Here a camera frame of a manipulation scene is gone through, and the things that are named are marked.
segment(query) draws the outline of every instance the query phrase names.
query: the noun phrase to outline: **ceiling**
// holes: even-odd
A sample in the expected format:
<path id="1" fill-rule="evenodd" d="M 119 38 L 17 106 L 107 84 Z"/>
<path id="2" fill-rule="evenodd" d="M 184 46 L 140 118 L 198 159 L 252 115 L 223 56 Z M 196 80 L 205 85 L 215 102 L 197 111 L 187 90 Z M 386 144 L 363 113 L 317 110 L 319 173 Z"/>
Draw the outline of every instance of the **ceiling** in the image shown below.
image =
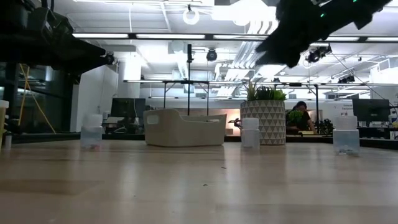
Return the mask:
<path id="1" fill-rule="evenodd" d="M 398 0 L 390 7 L 374 15 L 373 21 L 361 30 L 353 24 L 336 31 L 335 35 L 384 35 L 398 36 Z M 237 26 L 233 21 L 215 21 L 210 15 L 212 7 L 194 7 L 200 10 L 199 21 L 189 25 L 183 20 L 186 6 L 142 5 L 142 4 L 105 4 L 103 2 L 75 2 L 74 0 L 55 0 L 55 11 L 67 16 L 76 32 L 155 32 L 155 33 L 212 33 L 243 34 L 249 25 Z M 170 73 L 178 69 L 173 55 L 169 54 L 168 40 L 97 40 L 96 44 L 135 45 L 144 59 L 142 73 L 149 77 L 153 74 Z M 218 60 L 233 60 L 242 45 L 241 41 L 190 41 L 195 52 L 192 70 L 213 71 L 216 62 L 207 62 L 209 48 L 216 49 Z M 317 78 L 318 81 L 354 68 L 358 75 L 367 77 L 368 68 L 377 65 L 386 57 L 398 55 L 397 44 L 332 44 L 334 56 L 329 55 L 308 69 L 302 58 L 298 66 L 285 69 L 281 77 L 283 82 Z"/>

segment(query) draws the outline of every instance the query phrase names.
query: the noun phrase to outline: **clear plastic cup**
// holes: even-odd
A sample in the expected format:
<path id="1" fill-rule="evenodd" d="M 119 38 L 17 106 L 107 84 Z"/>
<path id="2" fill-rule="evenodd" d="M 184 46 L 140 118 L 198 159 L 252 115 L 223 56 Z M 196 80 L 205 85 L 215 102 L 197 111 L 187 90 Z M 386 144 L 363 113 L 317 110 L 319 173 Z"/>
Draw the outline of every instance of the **clear plastic cup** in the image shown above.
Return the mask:
<path id="1" fill-rule="evenodd" d="M 8 105 L 8 101 L 0 100 L 0 143 L 2 142 L 2 134 L 4 133 L 4 119 L 6 118 Z"/>

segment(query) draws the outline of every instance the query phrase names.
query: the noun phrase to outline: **person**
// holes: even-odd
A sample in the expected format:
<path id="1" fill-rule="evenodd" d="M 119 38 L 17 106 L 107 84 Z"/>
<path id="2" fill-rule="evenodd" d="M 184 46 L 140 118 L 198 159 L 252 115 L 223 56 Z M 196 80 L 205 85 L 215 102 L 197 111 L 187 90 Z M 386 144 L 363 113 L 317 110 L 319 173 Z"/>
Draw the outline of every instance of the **person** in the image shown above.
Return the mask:
<path id="1" fill-rule="evenodd" d="M 302 119 L 297 123 L 296 126 L 286 126 L 287 130 L 296 130 L 296 131 L 308 131 L 308 128 L 313 131 L 314 134 L 317 133 L 315 127 L 312 123 L 311 117 L 307 112 L 307 104 L 304 101 L 299 101 L 292 109 L 303 111 Z M 289 113 L 286 114 L 286 122 L 288 122 Z"/>

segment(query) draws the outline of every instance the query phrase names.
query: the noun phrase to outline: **light wood tabletop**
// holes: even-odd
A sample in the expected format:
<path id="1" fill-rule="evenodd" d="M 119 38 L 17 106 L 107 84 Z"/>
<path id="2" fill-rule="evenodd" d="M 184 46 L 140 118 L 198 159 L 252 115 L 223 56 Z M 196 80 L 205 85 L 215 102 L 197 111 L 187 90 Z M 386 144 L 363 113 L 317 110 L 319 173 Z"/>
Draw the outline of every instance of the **light wood tabletop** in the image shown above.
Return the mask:
<path id="1" fill-rule="evenodd" d="M 14 145 L 0 155 L 0 223 L 397 223 L 398 152 L 331 144 L 242 151 L 143 141 Z"/>

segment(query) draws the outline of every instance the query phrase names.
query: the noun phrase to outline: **security camera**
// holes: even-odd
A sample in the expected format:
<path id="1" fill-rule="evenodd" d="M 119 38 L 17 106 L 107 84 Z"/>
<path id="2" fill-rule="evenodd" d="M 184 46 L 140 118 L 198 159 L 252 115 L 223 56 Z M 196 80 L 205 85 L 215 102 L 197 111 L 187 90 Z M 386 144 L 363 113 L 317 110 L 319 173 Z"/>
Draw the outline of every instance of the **security camera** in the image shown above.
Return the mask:
<path id="1" fill-rule="evenodd" d="M 207 52 L 206 59 L 209 62 L 214 62 L 215 60 L 217 60 L 216 50 L 215 49 L 209 49 L 209 52 Z"/>

